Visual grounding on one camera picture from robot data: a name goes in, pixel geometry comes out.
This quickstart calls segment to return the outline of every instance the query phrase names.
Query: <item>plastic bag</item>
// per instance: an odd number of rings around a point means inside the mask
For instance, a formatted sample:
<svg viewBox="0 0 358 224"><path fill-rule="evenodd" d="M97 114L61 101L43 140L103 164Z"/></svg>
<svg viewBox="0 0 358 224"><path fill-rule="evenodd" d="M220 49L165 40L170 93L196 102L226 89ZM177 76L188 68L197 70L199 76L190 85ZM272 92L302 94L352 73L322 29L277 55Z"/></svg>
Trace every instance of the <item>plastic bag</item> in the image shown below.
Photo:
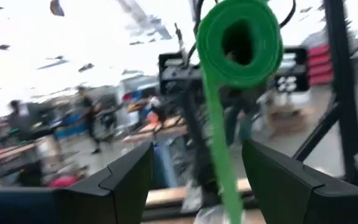
<svg viewBox="0 0 358 224"><path fill-rule="evenodd" d="M195 184L195 180L189 180L186 184L186 198L181 206L182 212L197 211L203 204L203 192L200 186Z"/></svg>
<svg viewBox="0 0 358 224"><path fill-rule="evenodd" d="M246 213L243 211L241 215L242 224L246 224ZM201 209L196 216L194 224L230 224L224 207L218 205L210 208Z"/></svg>

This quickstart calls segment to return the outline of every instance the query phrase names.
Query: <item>green rubber strap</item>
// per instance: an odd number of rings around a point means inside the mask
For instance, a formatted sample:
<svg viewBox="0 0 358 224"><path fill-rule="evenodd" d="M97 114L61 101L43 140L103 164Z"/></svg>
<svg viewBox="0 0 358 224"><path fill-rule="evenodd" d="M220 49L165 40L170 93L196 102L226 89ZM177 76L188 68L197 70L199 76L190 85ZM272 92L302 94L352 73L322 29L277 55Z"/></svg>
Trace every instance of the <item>green rubber strap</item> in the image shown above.
<svg viewBox="0 0 358 224"><path fill-rule="evenodd" d="M246 26L240 29L247 28L252 46L252 60L247 65L229 60L223 49L227 29L241 22ZM266 82L282 61L280 28L266 1L225 0L212 8L201 21L197 49L213 130L211 155L219 184L223 189L223 204L230 224L240 224L242 204L226 146L219 89L222 86L252 88Z"/></svg>

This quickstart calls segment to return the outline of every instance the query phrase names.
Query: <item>black cable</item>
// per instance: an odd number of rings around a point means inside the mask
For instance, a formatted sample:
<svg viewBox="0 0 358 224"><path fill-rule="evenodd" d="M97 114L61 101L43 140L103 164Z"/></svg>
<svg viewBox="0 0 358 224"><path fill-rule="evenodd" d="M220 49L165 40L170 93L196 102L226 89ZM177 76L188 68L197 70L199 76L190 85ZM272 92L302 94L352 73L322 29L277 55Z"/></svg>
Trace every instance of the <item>black cable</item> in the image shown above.
<svg viewBox="0 0 358 224"><path fill-rule="evenodd" d="M200 22L201 22L201 10L203 8L203 4L204 4L204 0L198 0L196 8L195 8L195 24L194 24L193 32L194 32L194 36L196 38L197 38L197 33L198 33L198 27L200 26ZM193 56L195 51L196 51L196 43L194 43L191 46L189 54L187 55L187 61L185 64L186 67L188 67L190 65L191 56Z"/></svg>
<svg viewBox="0 0 358 224"><path fill-rule="evenodd" d="M296 0L292 0L292 8L290 10L290 13L288 13L288 15L283 20L283 22L280 23L279 25L280 28L285 27L285 25L287 25L291 21L293 15L295 14L295 11L296 11Z"/></svg>

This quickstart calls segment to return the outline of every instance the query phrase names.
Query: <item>walking person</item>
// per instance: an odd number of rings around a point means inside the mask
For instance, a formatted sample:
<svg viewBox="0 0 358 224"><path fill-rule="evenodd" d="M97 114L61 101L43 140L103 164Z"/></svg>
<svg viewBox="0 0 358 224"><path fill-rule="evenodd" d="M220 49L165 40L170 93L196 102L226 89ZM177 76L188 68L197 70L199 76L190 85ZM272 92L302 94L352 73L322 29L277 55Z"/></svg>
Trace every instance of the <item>walking person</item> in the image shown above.
<svg viewBox="0 0 358 224"><path fill-rule="evenodd" d="M82 118L85 121L85 126L87 128L90 138L94 141L96 149L92 154L98 154L100 150L100 140L94 134L94 122L96 120L96 115L98 114L98 105L94 105L91 98L86 95L86 89L83 86L79 86L78 94L81 98L81 104L85 108L85 111L82 115Z"/></svg>

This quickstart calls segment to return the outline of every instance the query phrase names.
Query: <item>floor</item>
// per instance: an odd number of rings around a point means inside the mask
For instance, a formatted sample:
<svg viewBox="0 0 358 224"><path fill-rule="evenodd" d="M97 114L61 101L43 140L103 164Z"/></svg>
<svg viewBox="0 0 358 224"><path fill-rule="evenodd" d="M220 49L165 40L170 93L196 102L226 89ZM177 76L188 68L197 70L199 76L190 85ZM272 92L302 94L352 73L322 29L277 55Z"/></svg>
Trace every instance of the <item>floor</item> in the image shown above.
<svg viewBox="0 0 358 224"><path fill-rule="evenodd" d="M328 86L317 86L312 89L310 107L313 109L313 112L310 115L310 127L307 131L288 136L275 137L269 140L262 139L261 141L284 154L289 156L293 155L313 130L318 118L324 113L330 95L331 90ZM88 164L91 174L106 167L107 164L134 148L134 146L130 144L115 142L110 146L104 145L102 147L102 154L91 155L90 152L94 149L94 146L86 136L78 137L68 142L63 141L62 146L65 151L78 151L79 153L74 159L81 164ZM336 125L317 145L316 149L311 153L309 158L307 158L305 163L311 167L323 168L326 172L332 175L341 175L343 174L343 168L340 148L341 144ZM238 144L231 147L230 151L232 159L234 160L233 164L237 176L245 177L246 174L242 165L240 145Z"/></svg>
<svg viewBox="0 0 358 224"><path fill-rule="evenodd" d="M195 220L194 218L180 218L180 219L174 219L174 220L164 220L164 221L154 221L154 222L145 222L143 224L194 224L195 221L197 221L196 224L209 224L212 223L209 221L209 223L203 222L204 220ZM213 220L213 223L225 223L225 222L219 222L217 221L217 218ZM246 223L247 224L266 224L265 220L263 218L263 215L259 210L247 210L246 211Z"/></svg>

